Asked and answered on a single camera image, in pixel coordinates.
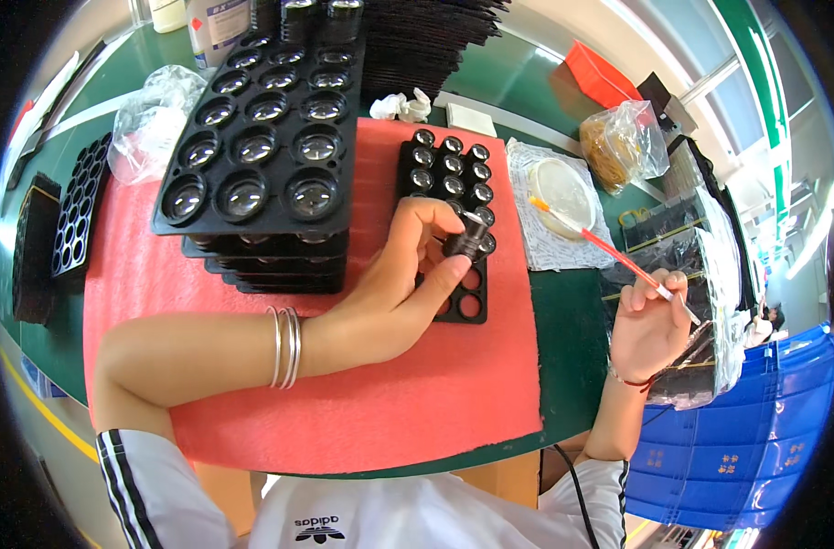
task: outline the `red foam pad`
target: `red foam pad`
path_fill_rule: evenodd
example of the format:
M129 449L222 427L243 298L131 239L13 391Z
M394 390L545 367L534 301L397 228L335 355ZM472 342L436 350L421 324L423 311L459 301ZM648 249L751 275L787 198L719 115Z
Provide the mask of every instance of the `red foam pad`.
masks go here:
M299 379L290 391L255 388L176 407L176 441L190 459L280 473L352 473L444 458L542 428L533 306L503 142L428 127L491 151L498 247L488 259L487 323L433 323L395 360ZM347 289L385 242L399 147L416 128L359 119ZM178 237L151 233L159 187L113 180L105 193L85 281L89 400L100 336L116 323L170 311L263 313L269 305L310 316L342 298L239 293L204 271L203 261L184 258Z

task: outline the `silver bangle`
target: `silver bangle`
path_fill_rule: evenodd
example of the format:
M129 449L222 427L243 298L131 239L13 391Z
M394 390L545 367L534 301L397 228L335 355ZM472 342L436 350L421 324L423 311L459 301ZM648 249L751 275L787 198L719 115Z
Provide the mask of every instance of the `silver bangle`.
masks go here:
M264 312L270 313L274 317L274 379L271 380L268 387L275 387L277 385L277 377L280 374L280 345L283 344L283 338L280 336L280 320L277 317L277 308L271 306L265 309Z
M301 364L301 323L294 308L292 309L292 322L295 324L295 362L292 365L292 379L286 387L287 389L291 389L295 385L295 379L299 377L299 365Z
M291 379L292 367L295 365L295 309L293 309L292 307L286 307L280 311L280 314L286 315L286 331L289 333L289 362L286 365L286 376L283 378L283 383L280 384L280 389L285 389L291 387L291 383L294 383L295 381L294 379Z

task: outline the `right hand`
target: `right hand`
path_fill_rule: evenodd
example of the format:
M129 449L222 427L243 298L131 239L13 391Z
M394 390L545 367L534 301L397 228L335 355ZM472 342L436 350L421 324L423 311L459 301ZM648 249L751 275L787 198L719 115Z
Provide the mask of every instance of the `right hand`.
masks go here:
M688 341L691 318L686 311L686 275L658 269L652 278L674 295L668 302L649 283L637 278L621 289L609 355L618 375L642 383L671 364Z
M444 258L433 236L462 233L445 202L402 199L386 246L353 291L302 325L301 367L313 375L376 364L410 349L471 268L466 256ZM418 269L426 273L414 289Z

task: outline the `orange brush tip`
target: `orange brush tip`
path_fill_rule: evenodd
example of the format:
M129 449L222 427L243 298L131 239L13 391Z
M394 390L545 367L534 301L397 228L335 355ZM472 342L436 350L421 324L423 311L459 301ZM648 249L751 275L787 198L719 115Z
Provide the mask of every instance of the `orange brush tip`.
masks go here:
M529 198L529 203L531 203L531 204L532 204L532 205L534 205L535 207L539 208L539 209L540 209L540 210L542 210L543 212L550 212L550 211L551 211L551 206L549 206L549 205L545 204L545 201L544 201L544 200L542 200L542 199L538 199L538 198L536 198L536 197L534 197L534 196L530 196L530 198Z

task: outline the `green workbench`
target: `green workbench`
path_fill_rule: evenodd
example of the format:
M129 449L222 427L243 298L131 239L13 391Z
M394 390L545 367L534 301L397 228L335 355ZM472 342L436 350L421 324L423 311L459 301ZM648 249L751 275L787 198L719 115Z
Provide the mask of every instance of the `green workbench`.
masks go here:
M94 75L75 97L68 118L93 105L137 90L152 71L168 64L196 70L185 29L157 34L151 26L140 27ZM536 53L535 46L510 34L489 39L483 48L469 46L460 70L444 89L477 99L577 139L578 123L601 108L581 96L563 111L548 83L557 63ZM499 75L508 75L499 80ZM58 291L52 319L47 327L17 323L11 317L11 266L14 228L29 181L43 171L61 184L79 151L111 131L114 113L91 119L47 141L28 163L18 187L3 197L0 217L0 321L22 351L64 392L87 404L82 362L82 294ZM433 109L430 124L446 126L443 109ZM496 125L500 138L554 148L530 135ZM615 198L599 190L606 223L615 245L622 246L618 216L627 210L652 208L658 202L640 189L629 186ZM606 377L608 342L599 299L596 269L529 274L539 347L539 378L543 430L521 438L488 445L453 457L409 467L345 475L371 478L428 474L475 467L531 452L589 429L599 405Z

